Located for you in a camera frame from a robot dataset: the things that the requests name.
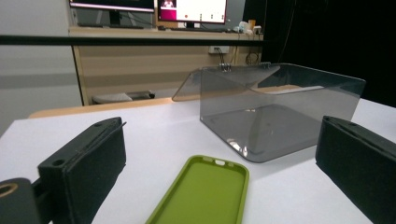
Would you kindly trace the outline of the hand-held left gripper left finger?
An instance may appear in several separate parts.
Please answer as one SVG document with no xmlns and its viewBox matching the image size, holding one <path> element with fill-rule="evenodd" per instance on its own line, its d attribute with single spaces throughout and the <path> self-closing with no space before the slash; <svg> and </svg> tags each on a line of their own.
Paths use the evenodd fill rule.
<svg viewBox="0 0 396 224">
<path fill-rule="evenodd" d="M 96 122 L 38 165 L 45 222 L 92 223 L 126 164 L 123 125 Z"/>
</svg>

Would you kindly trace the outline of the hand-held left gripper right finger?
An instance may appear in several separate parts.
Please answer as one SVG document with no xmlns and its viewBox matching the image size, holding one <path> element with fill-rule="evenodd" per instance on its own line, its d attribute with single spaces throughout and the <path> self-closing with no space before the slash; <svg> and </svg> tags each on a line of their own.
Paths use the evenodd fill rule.
<svg viewBox="0 0 396 224">
<path fill-rule="evenodd" d="M 374 224 L 396 224 L 396 144 L 348 120 L 325 116 L 317 166 Z"/>
</svg>

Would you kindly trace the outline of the transparent grey plastic box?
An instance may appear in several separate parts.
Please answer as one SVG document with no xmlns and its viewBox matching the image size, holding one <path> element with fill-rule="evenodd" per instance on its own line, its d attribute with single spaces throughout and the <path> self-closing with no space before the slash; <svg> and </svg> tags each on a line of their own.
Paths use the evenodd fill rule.
<svg viewBox="0 0 396 224">
<path fill-rule="evenodd" d="M 173 96 L 242 158 L 270 161 L 318 142 L 322 118 L 352 119 L 365 81 L 291 63 L 203 67 Z"/>
</svg>

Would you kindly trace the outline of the green phone case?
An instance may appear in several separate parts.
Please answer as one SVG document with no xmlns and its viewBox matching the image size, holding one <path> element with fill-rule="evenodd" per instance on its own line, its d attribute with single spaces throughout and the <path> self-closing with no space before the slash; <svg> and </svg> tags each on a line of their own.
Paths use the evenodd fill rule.
<svg viewBox="0 0 396 224">
<path fill-rule="evenodd" d="M 249 170 L 204 155 L 186 161 L 147 224 L 241 224 Z"/>
</svg>

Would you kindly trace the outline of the grey footrest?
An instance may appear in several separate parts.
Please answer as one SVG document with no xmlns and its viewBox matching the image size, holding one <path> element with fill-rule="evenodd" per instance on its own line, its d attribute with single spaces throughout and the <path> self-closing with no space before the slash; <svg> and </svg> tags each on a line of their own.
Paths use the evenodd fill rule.
<svg viewBox="0 0 396 224">
<path fill-rule="evenodd" d="M 111 94 L 94 95 L 92 101 L 95 104 L 115 104 L 132 102 L 137 100 L 154 99 L 156 94 L 153 91 L 134 91 L 134 92 L 121 92 Z"/>
</svg>

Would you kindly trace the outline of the white partition panel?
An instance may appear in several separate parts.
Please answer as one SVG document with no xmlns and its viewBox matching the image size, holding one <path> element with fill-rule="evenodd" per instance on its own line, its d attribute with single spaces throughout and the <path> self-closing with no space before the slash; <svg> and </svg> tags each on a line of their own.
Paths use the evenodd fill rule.
<svg viewBox="0 0 396 224">
<path fill-rule="evenodd" d="M 66 0 L 0 0 L 0 35 L 67 36 Z M 81 105 L 70 47 L 0 42 L 0 135 L 16 119 Z"/>
</svg>

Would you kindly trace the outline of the wooden desk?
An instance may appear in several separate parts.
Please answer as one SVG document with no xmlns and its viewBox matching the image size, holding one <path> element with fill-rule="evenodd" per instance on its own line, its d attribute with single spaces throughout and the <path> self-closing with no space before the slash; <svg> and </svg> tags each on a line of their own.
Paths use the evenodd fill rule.
<svg viewBox="0 0 396 224">
<path fill-rule="evenodd" d="M 263 40 L 262 35 L 159 31 L 157 29 L 116 29 L 71 27 L 71 37 L 127 37 Z M 229 46 L 227 54 L 209 54 L 210 46 L 73 46 L 82 102 L 92 103 L 92 97 L 134 91 L 175 89 L 194 69 L 216 66 L 220 59 L 242 65 L 250 58 L 257 62 L 261 46 Z"/>
</svg>

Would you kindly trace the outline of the black curtain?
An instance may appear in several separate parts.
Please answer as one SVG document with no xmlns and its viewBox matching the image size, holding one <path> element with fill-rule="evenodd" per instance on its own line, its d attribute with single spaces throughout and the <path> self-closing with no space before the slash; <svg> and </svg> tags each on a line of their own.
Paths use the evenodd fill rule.
<svg viewBox="0 0 396 224">
<path fill-rule="evenodd" d="M 396 0 L 246 0 L 262 60 L 359 77 L 362 97 L 396 107 Z"/>
</svg>

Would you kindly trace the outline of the monitor with dark screen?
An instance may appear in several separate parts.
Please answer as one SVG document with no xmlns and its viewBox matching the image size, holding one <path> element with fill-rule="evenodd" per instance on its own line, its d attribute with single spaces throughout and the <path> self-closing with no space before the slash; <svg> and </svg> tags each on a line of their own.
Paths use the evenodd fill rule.
<svg viewBox="0 0 396 224">
<path fill-rule="evenodd" d="M 96 22 L 84 21 L 76 16 L 76 23 L 81 27 L 122 27 L 121 12 L 155 12 L 153 0 L 69 0 L 69 6 L 98 11 Z"/>
</svg>

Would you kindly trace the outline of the small clutter with yellow cup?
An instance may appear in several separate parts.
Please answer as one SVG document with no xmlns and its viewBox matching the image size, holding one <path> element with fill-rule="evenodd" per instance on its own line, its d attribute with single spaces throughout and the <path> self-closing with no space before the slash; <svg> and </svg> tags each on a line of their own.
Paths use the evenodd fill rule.
<svg viewBox="0 0 396 224">
<path fill-rule="evenodd" d="M 233 31 L 239 34 L 257 35 L 262 32 L 262 27 L 257 25 L 255 20 L 240 21 L 239 24 L 233 28 Z"/>
</svg>

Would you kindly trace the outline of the black keyboard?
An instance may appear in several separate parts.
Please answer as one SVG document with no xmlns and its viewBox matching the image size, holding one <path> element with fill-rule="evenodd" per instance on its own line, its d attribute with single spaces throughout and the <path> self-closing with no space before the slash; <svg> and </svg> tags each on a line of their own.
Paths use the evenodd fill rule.
<svg viewBox="0 0 396 224">
<path fill-rule="evenodd" d="M 171 31 L 180 32 L 206 32 L 206 33 L 231 33 L 229 29 L 203 29 L 203 28 L 169 28 Z"/>
</svg>

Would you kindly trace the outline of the monitor with white screen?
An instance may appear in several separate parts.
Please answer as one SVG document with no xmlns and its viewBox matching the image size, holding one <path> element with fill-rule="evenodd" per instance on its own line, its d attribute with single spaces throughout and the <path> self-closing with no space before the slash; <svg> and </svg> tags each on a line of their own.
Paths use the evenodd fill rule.
<svg viewBox="0 0 396 224">
<path fill-rule="evenodd" d="M 227 0 L 157 0 L 159 21 L 224 24 Z"/>
</svg>

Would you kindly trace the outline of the black metal frame bar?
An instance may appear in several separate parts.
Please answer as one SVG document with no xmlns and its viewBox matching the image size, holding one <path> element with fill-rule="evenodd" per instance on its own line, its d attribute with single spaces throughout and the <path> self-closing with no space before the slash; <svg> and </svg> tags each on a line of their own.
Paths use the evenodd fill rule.
<svg viewBox="0 0 396 224">
<path fill-rule="evenodd" d="M 0 46 L 263 46 L 264 40 L 0 35 Z"/>
</svg>

